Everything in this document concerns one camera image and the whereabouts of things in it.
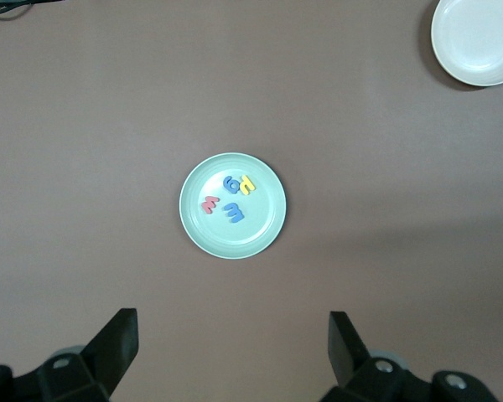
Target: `plate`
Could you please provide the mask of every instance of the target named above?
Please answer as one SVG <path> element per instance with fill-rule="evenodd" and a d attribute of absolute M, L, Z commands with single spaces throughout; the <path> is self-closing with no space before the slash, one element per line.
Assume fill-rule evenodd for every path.
<path fill-rule="evenodd" d="M 234 152 L 200 163 L 179 199 L 186 233 L 202 250 L 226 259 L 266 249 L 283 226 L 286 208 L 276 173 L 259 159 Z"/>
<path fill-rule="evenodd" d="M 441 0 L 431 38 L 438 62 L 457 80 L 503 84 L 503 0 Z"/>

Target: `gray table surface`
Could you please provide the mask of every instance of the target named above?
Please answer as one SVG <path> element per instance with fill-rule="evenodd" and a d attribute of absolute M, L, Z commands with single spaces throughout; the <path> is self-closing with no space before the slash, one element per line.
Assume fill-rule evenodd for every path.
<path fill-rule="evenodd" d="M 503 402 L 503 85 L 433 56 L 436 1 L 75 0 L 0 22 L 0 362 L 141 348 L 113 400 L 313 402 L 330 310 L 429 380 Z M 288 217 L 245 260 L 179 220 L 190 170 L 249 153 Z"/>

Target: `plate rim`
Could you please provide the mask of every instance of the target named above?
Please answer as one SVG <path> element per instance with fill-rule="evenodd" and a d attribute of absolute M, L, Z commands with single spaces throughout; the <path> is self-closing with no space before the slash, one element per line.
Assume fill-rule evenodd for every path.
<path fill-rule="evenodd" d="M 189 180 L 194 176 L 194 173 L 197 170 L 199 170 L 203 165 L 205 165 L 206 163 L 208 163 L 211 159 L 215 159 L 215 158 L 218 158 L 218 157 L 224 157 L 224 156 L 245 157 L 245 158 L 249 158 L 249 159 L 253 160 L 254 162 L 259 162 L 261 165 L 264 165 L 270 172 L 272 172 L 273 176 L 279 182 L 280 189 L 281 189 L 281 194 L 283 195 L 283 201 L 281 202 L 281 204 L 283 204 L 283 211 L 282 211 L 283 212 L 283 216 L 281 218 L 279 229 L 277 229 L 276 234 L 272 237 L 272 240 L 270 240 L 269 242 L 267 242 L 262 248 L 260 248 L 259 250 L 254 250 L 254 252 L 252 252 L 252 253 L 246 253 L 245 255 L 227 256 L 227 255 L 223 255 L 221 253 L 216 253 L 216 252 L 214 252 L 212 250 L 206 249 L 205 247 L 203 247 L 202 245 L 200 245 L 195 240 L 194 236 L 192 236 L 192 234 L 189 232 L 189 229 L 186 227 L 186 224 L 184 223 L 184 219 L 183 219 L 183 195 L 184 195 L 184 190 L 185 190 L 186 185 L 188 184 Z M 287 217 L 287 195 L 285 194 L 285 189 L 283 188 L 283 183 L 282 183 L 281 179 L 279 178 L 279 176 L 263 160 L 259 159 L 258 157 L 254 157 L 253 155 L 250 155 L 250 154 L 247 154 L 247 153 L 243 153 L 243 152 L 223 152 L 223 153 L 218 153 L 216 155 L 212 155 L 210 157 L 207 157 L 206 159 L 204 159 L 203 161 L 201 161 L 200 163 L 198 163 L 190 171 L 190 173 L 188 174 L 188 176 L 184 180 L 183 185 L 181 187 L 180 194 L 179 194 L 179 217 L 180 217 L 180 220 L 181 220 L 181 224 L 182 224 L 182 226 L 184 228 L 184 231 L 186 232 L 186 234 L 188 235 L 188 237 L 194 242 L 195 245 L 197 245 L 204 252 L 206 252 L 206 253 L 208 253 L 210 255 L 213 255 L 214 257 L 218 257 L 218 258 L 221 258 L 221 259 L 224 259 L 224 260 L 242 260 L 242 259 L 249 258 L 249 257 L 252 257 L 254 255 L 257 255 L 257 254 L 261 253 L 262 251 L 264 251 L 266 248 L 268 248 L 277 239 L 277 237 L 279 236 L 279 234 L 281 233 L 281 231 L 283 229 L 283 226 L 285 224 L 285 219 Z"/>
<path fill-rule="evenodd" d="M 439 0 L 438 1 L 438 5 L 436 6 L 436 9 L 434 10 L 433 20 L 431 22 L 431 27 L 430 27 L 430 39 L 431 39 L 430 41 L 431 41 L 431 44 L 433 47 L 434 55 L 436 56 L 436 59 L 438 60 L 439 64 L 442 66 L 442 68 L 449 75 L 451 75 L 453 78 L 455 78 L 458 81 L 464 82 L 465 84 L 468 84 L 468 85 L 480 86 L 480 87 L 501 85 L 501 84 L 503 84 L 503 79 L 493 81 L 489 84 L 481 84 L 481 83 L 478 83 L 477 81 L 461 78 L 458 75 L 454 74 L 449 69 L 449 67 L 447 67 L 447 65 L 442 61 L 442 58 L 440 57 L 440 52 L 439 52 L 439 49 L 437 48 L 437 45 L 436 45 L 435 34 L 436 34 L 436 29 L 437 29 L 436 28 L 436 24 L 437 24 L 436 21 L 439 19 L 439 16 L 443 16 L 443 13 L 438 14 L 438 12 L 441 11 L 443 8 L 447 7 L 450 3 L 455 3 L 455 2 L 458 3 L 458 2 L 464 2 L 464 1 L 466 1 L 466 0 Z M 492 1 L 503 2 L 503 0 L 492 0 Z"/>

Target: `teal plate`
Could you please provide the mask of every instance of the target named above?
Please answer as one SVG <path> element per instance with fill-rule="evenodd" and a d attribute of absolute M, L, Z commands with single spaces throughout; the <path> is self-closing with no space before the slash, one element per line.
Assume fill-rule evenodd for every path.
<path fill-rule="evenodd" d="M 188 236 L 207 253 L 232 260 L 265 250 L 282 229 L 286 209 L 276 173 L 243 153 L 204 160 L 184 181 L 179 200 Z"/>

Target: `silver bolt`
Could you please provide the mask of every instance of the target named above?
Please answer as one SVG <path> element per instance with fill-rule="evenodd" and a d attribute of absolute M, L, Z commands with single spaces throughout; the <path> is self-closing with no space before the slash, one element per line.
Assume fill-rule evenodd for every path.
<path fill-rule="evenodd" d="M 53 369 L 61 369 L 62 367 L 65 367 L 67 364 L 69 364 L 69 359 L 68 358 L 61 358 L 59 360 L 56 360 L 54 364 L 52 364 Z"/>
<path fill-rule="evenodd" d="M 379 369 L 383 373 L 392 373 L 393 372 L 392 364 L 387 362 L 386 360 L 378 360 L 375 363 L 375 366 L 377 369 Z"/>
<path fill-rule="evenodd" d="M 447 381 L 447 384 L 449 384 L 453 388 L 458 388 L 458 389 L 468 388 L 468 385 L 466 384 L 466 382 L 456 374 L 448 374 L 445 377 L 445 381 Z"/>

